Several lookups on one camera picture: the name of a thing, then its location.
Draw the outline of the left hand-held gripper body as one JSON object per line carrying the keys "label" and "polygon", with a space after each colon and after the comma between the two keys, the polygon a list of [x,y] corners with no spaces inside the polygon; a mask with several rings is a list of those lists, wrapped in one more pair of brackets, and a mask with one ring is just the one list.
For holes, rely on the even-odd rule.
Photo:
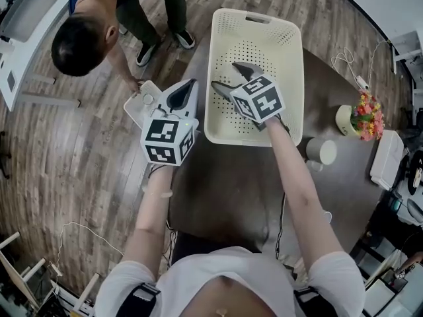
{"label": "left hand-held gripper body", "polygon": [[141,148],[151,164],[180,166],[195,143],[196,118],[180,118],[156,108],[145,116],[141,130]]}

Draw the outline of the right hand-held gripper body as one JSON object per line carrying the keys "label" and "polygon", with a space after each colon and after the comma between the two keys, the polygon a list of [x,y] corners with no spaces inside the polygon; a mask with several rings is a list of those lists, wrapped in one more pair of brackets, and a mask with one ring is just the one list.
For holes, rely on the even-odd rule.
{"label": "right hand-held gripper body", "polygon": [[271,76],[261,74],[252,80],[229,87],[229,95],[240,114],[254,122],[259,131],[265,121],[286,109],[282,92]]}

